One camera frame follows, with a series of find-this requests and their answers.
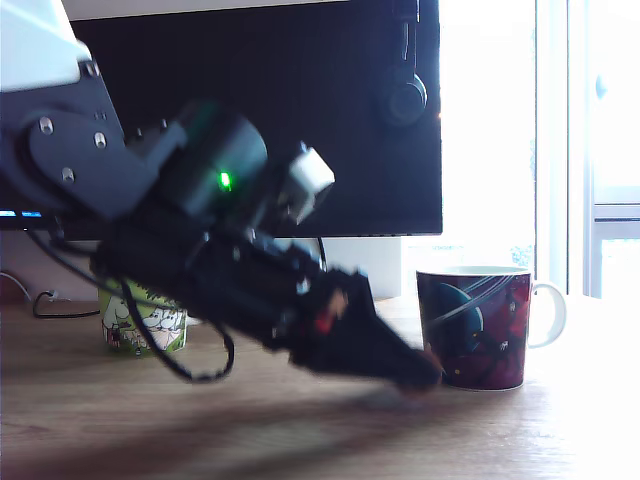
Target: robotic arm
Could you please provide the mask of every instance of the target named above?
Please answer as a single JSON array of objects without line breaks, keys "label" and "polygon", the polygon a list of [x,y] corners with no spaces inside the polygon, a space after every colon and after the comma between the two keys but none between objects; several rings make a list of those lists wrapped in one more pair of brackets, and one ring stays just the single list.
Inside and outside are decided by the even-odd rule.
[{"label": "robotic arm", "polygon": [[[224,326],[288,350],[293,364],[313,372],[411,388],[440,380],[437,361],[377,316],[365,276],[326,271],[261,232],[303,221],[329,193],[333,172],[313,148],[301,143],[269,158],[246,119],[210,101],[125,139],[61,0],[5,0],[1,9],[0,175],[50,218],[104,225],[90,253],[96,277],[146,285],[223,333],[229,368],[196,380],[228,373]],[[51,255],[73,253],[59,227],[49,245],[28,233]],[[124,281],[120,293],[137,312]],[[136,325],[148,333],[139,318]]]}]

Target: dark red mug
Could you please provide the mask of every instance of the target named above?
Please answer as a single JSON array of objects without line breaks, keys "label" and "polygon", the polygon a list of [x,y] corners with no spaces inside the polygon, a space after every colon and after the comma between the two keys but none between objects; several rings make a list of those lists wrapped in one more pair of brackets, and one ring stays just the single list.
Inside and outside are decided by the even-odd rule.
[{"label": "dark red mug", "polygon": [[[524,381],[527,347],[555,341],[566,323],[564,295],[534,282],[520,267],[452,267],[417,272],[425,349],[440,359],[443,383],[473,390],[505,390]],[[555,318],[546,338],[528,342],[531,297],[547,289]]]}]

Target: printed mug design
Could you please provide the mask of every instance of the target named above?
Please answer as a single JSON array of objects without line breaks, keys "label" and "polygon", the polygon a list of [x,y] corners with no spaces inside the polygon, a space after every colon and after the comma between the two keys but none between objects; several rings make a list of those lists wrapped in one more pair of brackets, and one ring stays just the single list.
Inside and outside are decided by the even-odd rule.
[{"label": "printed mug design", "polygon": [[419,289],[425,344],[439,357],[445,383],[492,390],[522,384],[529,275],[429,276]]},{"label": "printed mug design", "polygon": [[[142,319],[155,343],[162,350],[174,351],[184,346],[186,313],[181,310],[156,308]],[[131,346],[136,355],[148,349],[147,341],[133,325],[124,300],[111,297],[102,318],[104,339],[110,347]]]}]

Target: window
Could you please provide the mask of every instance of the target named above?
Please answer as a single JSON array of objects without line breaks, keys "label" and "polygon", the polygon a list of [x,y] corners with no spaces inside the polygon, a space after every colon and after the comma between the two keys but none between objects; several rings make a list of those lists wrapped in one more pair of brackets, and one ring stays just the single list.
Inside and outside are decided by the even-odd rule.
[{"label": "window", "polygon": [[588,68],[584,78],[586,157],[591,162],[590,217],[585,237],[586,293],[611,299],[629,295],[640,267],[640,4],[582,0]]},{"label": "window", "polygon": [[440,2],[444,233],[403,238],[405,289],[441,264],[533,267],[535,2]]}]

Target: green led light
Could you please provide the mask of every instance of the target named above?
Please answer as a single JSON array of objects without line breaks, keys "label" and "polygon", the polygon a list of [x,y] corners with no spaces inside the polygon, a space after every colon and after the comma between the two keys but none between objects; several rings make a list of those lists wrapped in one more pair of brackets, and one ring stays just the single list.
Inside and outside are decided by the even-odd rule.
[{"label": "green led light", "polygon": [[222,172],[220,174],[220,185],[222,185],[222,188],[225,190],[231,190],[231,175],[227,172]]}]

